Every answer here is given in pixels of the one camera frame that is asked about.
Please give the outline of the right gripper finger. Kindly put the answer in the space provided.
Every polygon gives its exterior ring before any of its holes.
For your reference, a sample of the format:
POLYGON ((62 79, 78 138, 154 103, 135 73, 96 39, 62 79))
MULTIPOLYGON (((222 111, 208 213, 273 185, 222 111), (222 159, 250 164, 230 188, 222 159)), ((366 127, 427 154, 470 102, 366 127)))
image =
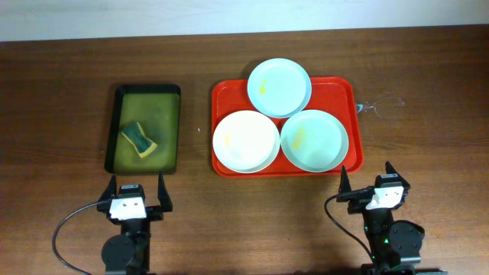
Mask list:
POLYGON ((351 185, 349 182, 347 170, 345 169, 345 166, 342 166, 338 193, 344 194, 344 193, 349 193, 349 192, 351 192, 351 185))
POLYGON ((387 161, 385 163, 385 171, 386 171, 386 174, 396 174, 396 175, 399 175, 399 173, 394 169, 394 167, 390 163, 390 161, 387 161))

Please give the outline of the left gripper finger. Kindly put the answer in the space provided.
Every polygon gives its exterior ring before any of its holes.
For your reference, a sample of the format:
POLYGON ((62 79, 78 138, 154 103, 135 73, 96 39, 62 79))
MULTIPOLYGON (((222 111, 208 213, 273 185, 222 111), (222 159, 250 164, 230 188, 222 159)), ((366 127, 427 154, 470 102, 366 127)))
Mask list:
POLYGON ((99 201, 109 201, 113 198, 116 197, 117 194, 117 182, 116 182, 116 176, 112 175, 111 179, 108 182, 107 187, 105 190, 102 192, 101 196, 99 197, 99 201))
POLYGON ((158 186, 157 186, 157 198, 160 202, 160 207, 162 210, 172 210, 173 203, 171 201, 170 195, 167 191, 164 174, 162 171, 158 173, 158 186))

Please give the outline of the light green plate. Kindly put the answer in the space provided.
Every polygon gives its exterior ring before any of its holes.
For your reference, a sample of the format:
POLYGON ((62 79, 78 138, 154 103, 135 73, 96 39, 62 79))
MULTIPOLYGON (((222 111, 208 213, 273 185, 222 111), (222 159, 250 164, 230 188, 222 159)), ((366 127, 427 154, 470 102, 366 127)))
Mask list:
POLYGON ((345 126, 335 116, 311 109, 287 119, 280 132, 280 145, 295 167, 322 173, 346 158, 349 140, 345 126))

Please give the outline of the green and yellow sponge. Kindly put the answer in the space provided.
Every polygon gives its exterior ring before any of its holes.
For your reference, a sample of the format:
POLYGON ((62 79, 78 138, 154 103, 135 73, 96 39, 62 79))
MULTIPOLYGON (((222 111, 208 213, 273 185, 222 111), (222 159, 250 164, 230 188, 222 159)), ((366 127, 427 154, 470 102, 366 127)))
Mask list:
POLYGON ((140 158, 145 158, 157 148, 157 144, 144 133, 139 122, 127 125, 121 130, 121 134, 134 147, 140 158))

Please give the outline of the white plate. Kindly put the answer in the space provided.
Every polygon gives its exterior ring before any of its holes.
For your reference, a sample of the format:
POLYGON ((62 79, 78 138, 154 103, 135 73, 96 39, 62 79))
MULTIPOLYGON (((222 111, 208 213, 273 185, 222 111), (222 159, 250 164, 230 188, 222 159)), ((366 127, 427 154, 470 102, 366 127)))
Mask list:
POLYGON ((272 120, 260 112, 233 112, 217 124, 212 149, 226 168, 236 173, 256 173, 276 159, 280 134, 272 120))

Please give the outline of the light blue plate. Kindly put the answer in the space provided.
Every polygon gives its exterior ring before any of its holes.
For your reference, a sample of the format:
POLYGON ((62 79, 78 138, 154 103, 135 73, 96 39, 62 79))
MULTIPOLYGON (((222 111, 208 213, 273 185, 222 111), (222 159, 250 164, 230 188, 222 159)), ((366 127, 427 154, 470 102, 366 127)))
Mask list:
POLYGON ((288 118, 302 111, 312 96, 312 81, 298 63, 273 58, 257 65, 248 78, 251 104, 264 115, 288 118))

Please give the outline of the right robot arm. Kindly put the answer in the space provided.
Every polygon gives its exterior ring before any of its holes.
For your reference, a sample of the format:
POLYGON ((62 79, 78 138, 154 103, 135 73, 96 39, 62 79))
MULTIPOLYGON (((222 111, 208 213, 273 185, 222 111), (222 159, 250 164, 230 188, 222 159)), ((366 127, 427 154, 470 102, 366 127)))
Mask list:
POLYGON ((385 163, 385 170, 374 185, 353 190, 342 168, 336 201, 348 204, 348 214, 362 215, 372 261, 361 266, 363 274, 414 274, 414 265, 421 261, 425 230, 415 223, 393 219, 392 211, 405 203, 410 184, 390 162, 385 163))

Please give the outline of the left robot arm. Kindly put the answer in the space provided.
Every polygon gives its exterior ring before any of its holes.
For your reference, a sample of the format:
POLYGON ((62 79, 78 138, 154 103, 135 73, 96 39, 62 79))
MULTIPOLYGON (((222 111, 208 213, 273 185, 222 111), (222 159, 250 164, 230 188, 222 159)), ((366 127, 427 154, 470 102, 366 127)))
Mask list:
POLYGON ((117 186, 113 176, 99 197, 97 210, 121 231, 108 239, 101 252, 106 274, 147 274, 150 269, 151 223, 173 211, 173 203, 158 173, 157 205, 146 206, 141 184, 117 186))

